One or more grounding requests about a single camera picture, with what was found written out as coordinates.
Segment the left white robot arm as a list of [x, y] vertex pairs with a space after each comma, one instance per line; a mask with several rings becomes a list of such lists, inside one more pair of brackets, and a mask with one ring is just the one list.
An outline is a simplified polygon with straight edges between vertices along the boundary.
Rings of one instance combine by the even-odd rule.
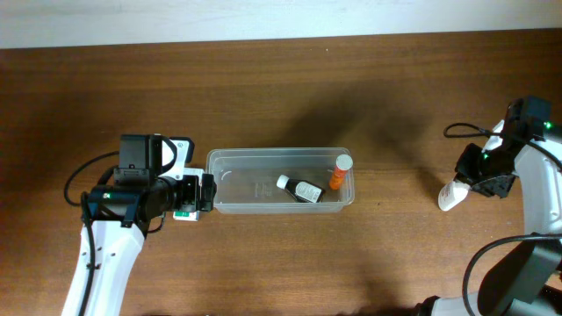
[[214, 176], [158, 177], [125, 186], [108, 184], [106, 171], [81, 194], [80, 253], [64, 315], [118, 315], [134, 263], [153, 219], [168, 212], [209, 212], [217, 193]]

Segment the small black white-capped bottle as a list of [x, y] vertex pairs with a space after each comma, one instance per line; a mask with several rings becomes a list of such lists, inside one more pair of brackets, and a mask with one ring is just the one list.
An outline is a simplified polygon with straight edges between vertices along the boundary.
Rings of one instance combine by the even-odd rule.
[[285, 175], [281, 175], [277, 179], [277, 187], [286, 191], [300, 203], [317, 204], [323, 199], [325, 194], [325, 190], [320, 186]]

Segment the clear plastic container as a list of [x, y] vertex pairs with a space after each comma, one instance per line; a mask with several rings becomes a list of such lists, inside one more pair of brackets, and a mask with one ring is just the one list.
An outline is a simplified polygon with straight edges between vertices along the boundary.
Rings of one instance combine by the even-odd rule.
[[[344, 147], [272, 147], [214, 149], [207, 156], [206, 172], [214, 176], [214, 206], [224, 214], [296, 214], [339, 212], [355, 199], [350, 170], [339, 190], [328, 182], [336, 159], [350, 154]], [[277, 187], [281, 175], [305, 180], [325, 191], [317, 203], [300, 203]]]

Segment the orange glue stick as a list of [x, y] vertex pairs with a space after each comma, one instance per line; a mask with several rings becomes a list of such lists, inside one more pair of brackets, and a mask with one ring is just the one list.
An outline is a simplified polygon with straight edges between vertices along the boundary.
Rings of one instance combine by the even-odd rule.
[[353, 167], [353, 160], [348, 154], [340, 154], [335, 160], [335, 167], [328, 186], [331, 190], [339, 190], [344, 182], [345, 176]]

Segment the white green medicine box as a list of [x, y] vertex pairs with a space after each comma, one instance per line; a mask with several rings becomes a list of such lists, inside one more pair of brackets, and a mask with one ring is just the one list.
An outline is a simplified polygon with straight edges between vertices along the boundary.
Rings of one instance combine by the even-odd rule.
[[173, 218], [175, 220], [197, 222], [199, 218], [199, 212], [173, 212]]

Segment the white tube bottle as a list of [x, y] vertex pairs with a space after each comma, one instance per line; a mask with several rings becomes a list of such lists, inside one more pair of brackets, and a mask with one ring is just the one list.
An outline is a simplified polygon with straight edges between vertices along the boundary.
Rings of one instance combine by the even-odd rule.
[[438, 195], [439, 208], [447, 212], [454, 206], [462, 202], [471, 190], [471, 186], [458, 180], [451, 180], [441, 190]]

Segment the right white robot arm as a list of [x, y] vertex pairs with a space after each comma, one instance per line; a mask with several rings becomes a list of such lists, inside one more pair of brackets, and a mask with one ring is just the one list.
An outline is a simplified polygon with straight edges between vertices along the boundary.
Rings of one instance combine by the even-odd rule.
[[438, 206], [447, 212], [469, 192], [505, 198], [519, 181], [524, 233], [478, 250], [465, 269], [461, 296], [427, 298], [415, 315], [561, 314], [561, 292], [547, 284], [561, 271], [561, 127], [550, 116], [551, 102], [528, 96], [511, 102], [494, 129], [472, 129], [487, 142], [465, 148]]

